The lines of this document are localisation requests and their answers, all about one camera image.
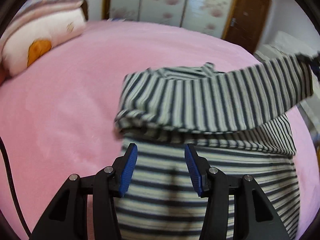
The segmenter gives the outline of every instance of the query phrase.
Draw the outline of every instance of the door frame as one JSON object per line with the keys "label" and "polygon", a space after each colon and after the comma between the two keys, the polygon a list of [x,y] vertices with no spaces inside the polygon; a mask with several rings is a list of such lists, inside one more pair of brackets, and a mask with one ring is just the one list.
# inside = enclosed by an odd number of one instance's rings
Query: door frame
{"label": "door frame", "polygon": [[[229,15],[228,15],[228,18],[227,18],[227,21],[226,21],[226,25],[225,25],[225,27],[224,27],[223,34],[222,34],[222,37],[221,37],[222,40],[224,40],[224,39],[226,38],[227,33],[228,33],[228,31],[229,31],[229,28],[230,28],[230,25],[231,25],[232,16],[233,16],[233,13],[235,12],[235,9],[236,9],[237,1],[238,1],[238,0],[233,0],[233,1],[232,1],[232,5],[231,5],[231,8],[230,8],[230,10],[229,10]],[[260,39],[261,39],[263,30],[264,30],[265,25],[266,25],[266,21],[267,21],[267,19],[268,19],[268,14],[269,14],[270,4],[271,4],[271,3],[272,3],[272,0],[269,0],[268,13],[267,13],[267,15],[266,15],[266,18],[265,18],[265,21],[264,21],[264,24],[263,24],[262,31],[261,31],[261,33],[260,33],[259,41],[260,41]]]}

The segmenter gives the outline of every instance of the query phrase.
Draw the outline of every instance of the pink bed sheet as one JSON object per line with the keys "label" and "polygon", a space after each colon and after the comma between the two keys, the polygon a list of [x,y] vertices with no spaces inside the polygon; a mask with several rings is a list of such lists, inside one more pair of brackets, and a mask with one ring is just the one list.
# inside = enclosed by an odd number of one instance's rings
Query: pink bed sheet
{"label": "pink bed sheet", "polygon": [[[208,61],[226,72],[257,63],[239,46],[182,28],[91,22],[81,37],[53,49],[0,87],[0,135],[30,230],[70,174],[95,174],[119,155],[121,139],[113,119],[127,73]],[[288,117],[297,147],[298,239],[320,207],[320,181],[316,153],[297,108]],[[0,209],[26,240],[2,159],[0,189]]]}

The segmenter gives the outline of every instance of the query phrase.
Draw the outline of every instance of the black cable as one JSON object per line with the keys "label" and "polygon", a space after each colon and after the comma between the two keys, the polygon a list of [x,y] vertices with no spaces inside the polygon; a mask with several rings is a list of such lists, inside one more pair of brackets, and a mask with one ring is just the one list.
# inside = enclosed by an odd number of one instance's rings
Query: black cable
{"label": "black cable", "polygon": [[30,237],[31,236],[31,232],[30,232],[30,230],[28,228],[28,225],[27,225],[27,223],[26,223],[26,221],[25,221],[25,219],[23,217],[23,214],[22,214],[22,211],[21,211],[21,208],[20,208],[20,205],[19,205],[19,201],[18,201],[18,198],[17,198],[17,193],[16,193],[16,190],[14,189],[12,173],[11,173],[11,168],[10,168],[10,163],[9,163],[9,157],[8,157],[7,150],[4,147],[4,143],[3,143],[1,137],[0,137],[0,150],[1,150],[1,153],[2,153],[3,160],[4,160],[4,166],[5,166],[5,170],[7,172],[8,183],[9,183],[9,187],[10,187],[11,196],[12,196],[12,199],[13,199],[14,206],[16,208],[18,217],[20,219],[20,222],[21,222],[25,232],[27,233],[28,237]]}

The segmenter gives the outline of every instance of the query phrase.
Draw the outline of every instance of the metal screw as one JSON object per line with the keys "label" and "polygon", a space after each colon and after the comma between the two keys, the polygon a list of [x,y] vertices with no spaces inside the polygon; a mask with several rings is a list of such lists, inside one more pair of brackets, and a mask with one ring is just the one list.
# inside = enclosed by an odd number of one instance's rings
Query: metal screw
{"label": "metal screw", "polygon": [[251,181],[251,180],[253,180],[253,177],[252,177],[250,174],[246,174],[246,175],[244,176],[244,179],[245,179],[246,181]]}
{"label": "metal screw", "polygon": [[111,172],[113,172],[113,168],[111,166],[105,167],[104,168],[104,172],[105,173],[111,173]]}
{"label": "metal screw", "polygon": [[217,173],[218,173],[218,169],[215,168],[215,167],[211,167],[211,168],[209,169],[209,172],[212,173],[212,174],[217,174]]}
{"label": "metal screw", "polygon": [[69,179],[72,180],[72,181],[74,181],[74,180],[78,179],[78,175],[77,175],[77,174],[71,174],[71,175],[69,176]]}

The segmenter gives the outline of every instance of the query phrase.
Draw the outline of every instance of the white pillow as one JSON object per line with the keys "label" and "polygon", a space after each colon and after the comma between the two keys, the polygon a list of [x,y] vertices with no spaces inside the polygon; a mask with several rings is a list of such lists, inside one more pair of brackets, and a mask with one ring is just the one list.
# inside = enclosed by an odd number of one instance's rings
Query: white pillow
{"label": "white pillow", "polygon": [[2,50],[3,67],[15,76],[50,49],[81,35],[85,29],[81,8],[33,20],[18,29]]}

